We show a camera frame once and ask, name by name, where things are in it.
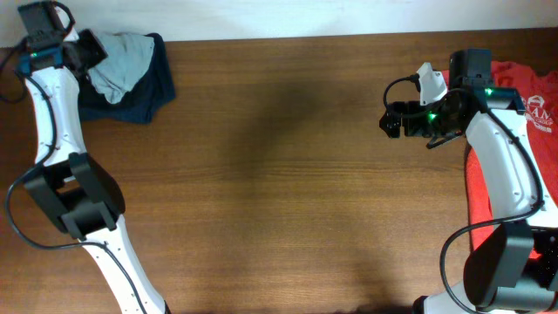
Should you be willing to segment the light blue t-shirt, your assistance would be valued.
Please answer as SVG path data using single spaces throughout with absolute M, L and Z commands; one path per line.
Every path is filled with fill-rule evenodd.
M 106 53 L 100 63 L 88 70 L 95 91 L 116 105 L 144 77 L 152 62 L 154 39 L 121 32 L 93 31 Z

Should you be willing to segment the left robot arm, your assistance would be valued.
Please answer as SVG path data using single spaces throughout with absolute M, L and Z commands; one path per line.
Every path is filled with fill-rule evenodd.
M 57 1 L 18 6 L 27 35 L 17 75 L 32 98 L 37 127 L 33 166 L 15 180 L 61 233 L 68 249 L 83 248 L 107 281 L 123 313 L 167 313 L 126 230 L 118 183 L 88 154 L 78 115 L 79 79 L 106 58 L 90 31 L 76 31 Z

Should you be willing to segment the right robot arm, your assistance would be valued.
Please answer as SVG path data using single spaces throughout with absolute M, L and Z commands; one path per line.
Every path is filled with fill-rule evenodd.
M 408 77 L 413 101 L 385 101 L 380 128 L 424 137 L 429 148 L 465 137 L 484 177 L 492 212 L 487 239 L 466 259 L 462 280 L 419 297 L 415 313 L 552 313 L 557 309 L 557 200 L 534 156 L 527 105 L 497 85 L 492 54 L 465 49 L 443 73 L 422 64 Z

